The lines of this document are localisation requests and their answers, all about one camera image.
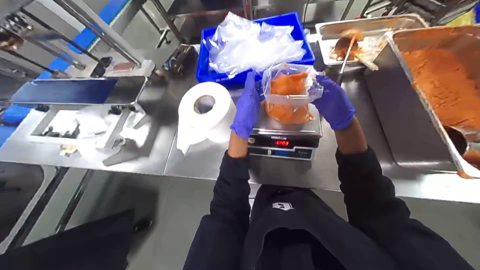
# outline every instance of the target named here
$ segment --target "person's left hand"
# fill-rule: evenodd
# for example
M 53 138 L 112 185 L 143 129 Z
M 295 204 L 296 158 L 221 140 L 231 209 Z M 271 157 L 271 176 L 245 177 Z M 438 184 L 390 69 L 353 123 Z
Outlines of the person's left hand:
M 250 137 L 260 112 L 262 88 L 255 86 L 255 75 L 257 75 L 255 71 L 250 71 L 247 74 L 245 90 L 237 101 L 237 114 L 235 114 L 233 124 L 230 126 L 230 129 L 243 139 Z

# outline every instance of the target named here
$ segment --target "red digital readout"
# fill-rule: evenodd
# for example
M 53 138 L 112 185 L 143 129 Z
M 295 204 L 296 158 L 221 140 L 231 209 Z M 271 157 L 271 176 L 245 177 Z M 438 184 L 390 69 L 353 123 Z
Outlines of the red digital readout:
M 275 141 L 276 145 L 287 146 L 289 143 L 290 143 L 289 141 L 281 141 L 281 140 Z

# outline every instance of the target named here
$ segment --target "stainless steel counter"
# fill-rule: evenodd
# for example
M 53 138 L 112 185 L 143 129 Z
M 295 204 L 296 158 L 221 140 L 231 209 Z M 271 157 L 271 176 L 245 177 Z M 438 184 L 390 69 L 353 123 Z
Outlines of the stainless steel counter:
M 227 143 L 205 140 L 190 147 L 184 156 L 176 149 L 177 108 L 183 94 L 197 84 L 195 67 L 178 79 L 155 81 L 141 94 L 139 103 L 152 116 L 152 128 L 142 157 L 105 167 L 101 162 L 80 155 L 59 156 L 59 145 L 31 142 L 26 137 L 40 121 L 42 113 L 32 111 L 11 138 L 0 148 L 0 160 L 154 175 L 168 175 L 214 180 Z M 480 180 L 463 179 L 455 173 L 432 173 L 396 165 L 372 105 L 363 78 L 363 69 L 346 71 L 342 87 L 354 106 L 367 142 L 396 187 L 399 196 L 480 203 Z M 234 100 L 241 91 L 231 92 Z M 323 137 L 316 159 L 309 161 L 251 157 L 251 182 L 339 190 L 335 161 L 336 141 L 329 124 L 321 119 Z
M 478 179 L 463 179 L 455 173 L 433 173 L 404 168 L 393 161 L 366 87 L 362 68 L 347 71 L 342 87 L 357 109 L 356 116 L 367 142 L 375 150 L 385 175 L 394 182 L 398 196 L 480 203 Z M 315 160 L 309 162 L 251 156 L 250 182 L 339 191 L 335 134 L 324 119 L 321 122 L 323 137 L 320 139 Z M 215 144 L 205 140 L 190 146 L 185 156 L 175 146 L 176 137 L 164 175 L 215 180 L 228 143 Z
M 159 65 L 165 62 L 173 50 L 174 48 L 163 46 L 155 50 L 145 50 L 143 54 Z M 194 70 L 195 67 L 191 67 L 188 75 L 183 78 L 160 80 L 152 77 L 140 94 L 138 103 L 151 116 L 151 127 L 141 148 L 142 157 L 138 159 L 106 167 L 101 160 L 82 157 L 78 152 L 70 157 L 60 156 L 59 144 L 39 143 L 28 139 L 45 115 L 44 112 L 32 110 L 0 148 L 0 160 L 162 175 L 177 130 L 177 108 L 183 94 L 190 88 Z

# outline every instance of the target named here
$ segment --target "scale display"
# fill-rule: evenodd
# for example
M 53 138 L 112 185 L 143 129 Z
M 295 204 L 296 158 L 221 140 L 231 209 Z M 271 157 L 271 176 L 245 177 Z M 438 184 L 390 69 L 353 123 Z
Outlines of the scale display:
M 256 156 L 312 160 L 319 140 L 319 136 L 252 134 L 248 140 L 249 153 Z
M 290 144 L 289 141 L 281 141 L 281 140 L 275 141 L 275 145 L 288 146 L 289 144 Z

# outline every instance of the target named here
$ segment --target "black sleeve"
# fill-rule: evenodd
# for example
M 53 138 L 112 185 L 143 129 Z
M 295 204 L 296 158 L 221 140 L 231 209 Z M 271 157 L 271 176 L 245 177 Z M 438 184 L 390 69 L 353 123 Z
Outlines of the black sleeve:
M 336 153 L 348 221 L 385 248 L 403 269 L 473 269 L 441 236 L 410 218 L 375 152 Z
M 247 158 L 226 152 L 213 190 L 210 214 L 200 221 L 185 260 L 184 270 L 238 269 L 250 223 Z

